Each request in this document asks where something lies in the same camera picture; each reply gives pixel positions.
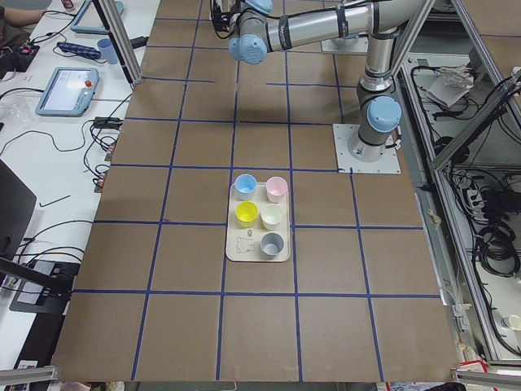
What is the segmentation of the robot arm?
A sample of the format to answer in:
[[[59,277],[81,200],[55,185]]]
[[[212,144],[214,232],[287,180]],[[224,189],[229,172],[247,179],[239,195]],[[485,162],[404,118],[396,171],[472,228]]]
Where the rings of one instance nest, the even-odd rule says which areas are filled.
[[[228,11],[210,3],[217,36],[228,42],[232,57],[247,64],[263,62],[270,52],[330,38],[368,37],[365,71],[357,85],[362,123],[348,141],[350,154],[364,162],[379,160],[387,138],[399,125],[401,107],[387,91],[392,86],[392,48],[398,27],[414,11],[407,1],[341,2],[294,15],[272,16],[270,1],[235,1]]]

